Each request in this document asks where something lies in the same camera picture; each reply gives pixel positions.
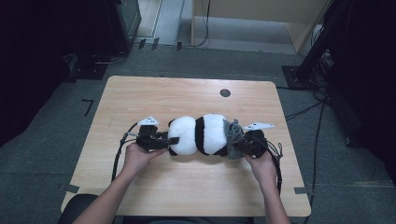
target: wooden table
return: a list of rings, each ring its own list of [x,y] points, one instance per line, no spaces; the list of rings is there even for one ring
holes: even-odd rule
[[[229,97],[219,92],[227,89]],[[110,184],[119,141],[129,127],[153,116],[166,132],[170,120],[218,113],[246,126],[253,121],[274,123],[264,130],[273,144],[281,143],[281,198],[290,217],[306,217],[307,195],[296,194],[304,183],[290,140],[282,107],[272,82],[167,77],[111,77],[96,111],[71,185],[78,193],[100,194]],[[119,169],[123,165],[120,157]],[[66,192],[62,209],[74,196]],[[245,159],[220,156],[172,157],[165,153],[150,162],[132,183],[118,211],[120,216],[265,216],[259,185]]]
[[[195,17],[206,17],[208,1],[193,0],[192,45],[195,36]],[[211,0],[209,17],[285,22],[291,43],[295,51],[299,52],[316,25],[320,23],[331,2],[332,0]]]

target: person's left hand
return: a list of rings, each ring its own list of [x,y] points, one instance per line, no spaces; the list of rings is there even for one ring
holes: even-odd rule
[[[162,155],[164,152],[165,149],[147,152],[137,143],[132,143],[126,147],[125,160],[121,172],[133,178],[146,168],[149,161]]]

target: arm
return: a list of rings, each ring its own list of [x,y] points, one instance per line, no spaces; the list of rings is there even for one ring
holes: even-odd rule
[[[126,148],[125,161],[120,174],[74,223],[112,223],[126,190],[149,161],[162,155],[164,149],[146,153],[138,144]]]
[[[265,152],[258,159],[253,159],[245,155],[245,159],[250,164],[254,176],[259,181],[264,197],[267,223],[290,223],[276,188],[276,168],[269,152]]]

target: forearm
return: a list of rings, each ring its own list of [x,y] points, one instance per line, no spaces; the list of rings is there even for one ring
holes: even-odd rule
[[[134,176],[121,173],[74,223],[112,223]]]
[[[260,183],[267,223],[290,223],[275,184]]]

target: stuffed panda toy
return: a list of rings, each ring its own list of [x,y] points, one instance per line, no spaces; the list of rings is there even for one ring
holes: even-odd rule
[[[176,145],[169,148],[171,155],[191,155],[197,150],[204,155],[229,155],[225,130],[227,119],[219,114],[206,114],[198,119],[184,116],[169,122],[168,138],[178,137]]]

